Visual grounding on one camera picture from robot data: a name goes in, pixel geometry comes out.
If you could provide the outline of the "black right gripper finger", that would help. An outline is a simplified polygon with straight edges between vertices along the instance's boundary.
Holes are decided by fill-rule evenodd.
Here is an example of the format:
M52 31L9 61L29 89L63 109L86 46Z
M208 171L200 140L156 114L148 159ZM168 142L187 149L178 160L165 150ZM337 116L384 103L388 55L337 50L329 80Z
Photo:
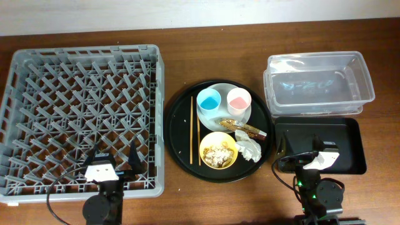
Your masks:
M289 138L288 138L287 134L284 132L279 141L276 156L278 158L282 158L285 156L291 156L293 154L294 154L294 151L293 151L293 148L289 141Z
M313 150L314 151L323 151L324 150L324 141L318 136L314 135L313 136Z

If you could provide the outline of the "white tissue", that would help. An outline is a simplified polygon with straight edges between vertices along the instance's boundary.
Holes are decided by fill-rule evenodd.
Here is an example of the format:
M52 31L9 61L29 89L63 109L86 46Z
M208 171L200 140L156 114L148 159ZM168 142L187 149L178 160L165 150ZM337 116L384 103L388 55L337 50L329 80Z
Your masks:
M260 160L262 156L260 144L251 139L248 134L242 130L235 131L235 138L235 147L245 160L253 160L255 163Z

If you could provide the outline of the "gold brown snack wrapper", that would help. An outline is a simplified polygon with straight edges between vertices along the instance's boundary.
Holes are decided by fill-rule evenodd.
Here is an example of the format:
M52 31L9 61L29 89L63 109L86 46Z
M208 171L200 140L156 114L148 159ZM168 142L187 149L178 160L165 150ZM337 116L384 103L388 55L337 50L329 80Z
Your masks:
M222 127L227 128L228 130L231 131L236 131L236 130L244 131L250 138L253 139L265 140L267 136L267 134L264 131L234 119L222 118L218 121L218 123Z

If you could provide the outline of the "rice and peanut food scraps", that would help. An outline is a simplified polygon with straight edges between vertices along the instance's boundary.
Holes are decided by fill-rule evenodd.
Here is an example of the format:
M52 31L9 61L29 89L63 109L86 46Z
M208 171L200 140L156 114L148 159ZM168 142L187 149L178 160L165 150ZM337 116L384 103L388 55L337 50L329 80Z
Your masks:
M212 168L225 168L232 160L234 151L227 142L217 146L205 147L203 150L204 162Z

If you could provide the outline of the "yellow bowl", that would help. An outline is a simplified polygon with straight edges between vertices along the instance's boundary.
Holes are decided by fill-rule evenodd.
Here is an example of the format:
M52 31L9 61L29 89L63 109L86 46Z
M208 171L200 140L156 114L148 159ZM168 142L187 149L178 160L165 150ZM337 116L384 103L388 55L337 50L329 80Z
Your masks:
M224 168L213 168L209 165L207 165L204 160L203 160L203 150L206 147L210 147L210 146L217 146L220 145L222 142L227 142L228 146L234 151L234 156L232 161ZM230 136L229 134L225 133L225 132L212 132L210 134L207 134L201 141L200 143L200 154L201 154L201 160L203 161L203 163L207 166L209 166L212 169L217 169L217 170L222 170L222 169L226 169L230 166L232 166L236 159L238 158L238 150L235 147L235 143L236 141L234 140L234 138L232 136Z

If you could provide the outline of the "pink plastic cup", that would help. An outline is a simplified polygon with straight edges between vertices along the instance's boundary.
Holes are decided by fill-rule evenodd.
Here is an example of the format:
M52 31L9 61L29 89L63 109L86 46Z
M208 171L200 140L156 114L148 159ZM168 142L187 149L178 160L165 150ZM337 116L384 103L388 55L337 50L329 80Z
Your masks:
M233 116L244 114L252 101L250 93L246 89L240 87L230 90L226 99L227 110Z

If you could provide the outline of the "white round plate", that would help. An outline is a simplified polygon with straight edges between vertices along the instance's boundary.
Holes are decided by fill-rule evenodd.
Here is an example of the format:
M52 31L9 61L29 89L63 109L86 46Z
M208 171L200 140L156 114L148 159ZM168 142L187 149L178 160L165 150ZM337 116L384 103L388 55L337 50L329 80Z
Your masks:
M197 105L197 113L199 116L199 120L203 126L214 132L231 133L231 130L219 124L221 119L234 119L237 121L241 121L242 123L247 123L249 121L249 118L251 117L252 106L249 106L245 110L244 114L238 116L233 116L228 111L228 102L226 98L230 90L237 88L236 85L220 82L217 84L209 85L208 87L213 88L220 93L221 103L219 105L217 113L211 116L204 115L200 110L200 106Z

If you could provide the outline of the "wooden chopstick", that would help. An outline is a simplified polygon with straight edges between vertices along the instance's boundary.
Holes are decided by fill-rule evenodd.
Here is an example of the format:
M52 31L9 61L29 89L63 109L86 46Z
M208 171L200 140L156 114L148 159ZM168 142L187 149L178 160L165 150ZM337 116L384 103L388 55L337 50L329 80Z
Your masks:
M193 164L193 96L190 103L189 163Z
M197 127L197 133L196 133L196 136L197 136L197 156L198 156L198 164L199 164L199 166L201 165L201 154L200 154L200 143L201 143L201 140L200 140L200 135L201 135L201 132L200 132L200 121L199 121L199 116L198 116L198 113L196 113L196 127Z

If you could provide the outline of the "light blue plastic cup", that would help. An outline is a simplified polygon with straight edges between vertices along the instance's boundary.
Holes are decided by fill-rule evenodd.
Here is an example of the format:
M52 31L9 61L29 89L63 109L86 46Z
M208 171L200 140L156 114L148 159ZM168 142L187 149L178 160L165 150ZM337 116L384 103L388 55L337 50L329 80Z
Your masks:
M205 116L213 116L218 112L221 95L213 88L206 88L199 92L196 101L200 111Z

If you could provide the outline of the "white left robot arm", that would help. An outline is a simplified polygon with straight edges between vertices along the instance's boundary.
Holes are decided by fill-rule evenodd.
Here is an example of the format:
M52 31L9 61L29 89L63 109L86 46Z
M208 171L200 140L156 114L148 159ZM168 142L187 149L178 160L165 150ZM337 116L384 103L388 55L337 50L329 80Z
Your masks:
M87 224L121 224L123 214L124 183L134 181L145 172L134 143L131 144L127 163L130 169L117 171L111 153L101 153L95 146L84 161L84 177L94 182L99 193L86 200L82 215Z

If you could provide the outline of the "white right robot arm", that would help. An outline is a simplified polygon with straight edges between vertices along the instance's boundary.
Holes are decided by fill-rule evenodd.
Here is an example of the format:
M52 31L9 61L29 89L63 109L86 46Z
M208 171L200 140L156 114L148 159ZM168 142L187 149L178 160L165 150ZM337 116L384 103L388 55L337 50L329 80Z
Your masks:
M302 215L294 217L295 224L366 224L362 219L339 219L345 185L330 177L321 177L321 171L331 167L339 157L336 143L323 141L315 135L312 150L289 155L292 149L286 134L281 137L277 158L271 166L272 173L284 186L294 192L302 205ZM292 184L284 182L276 173L279 163L294 169Z

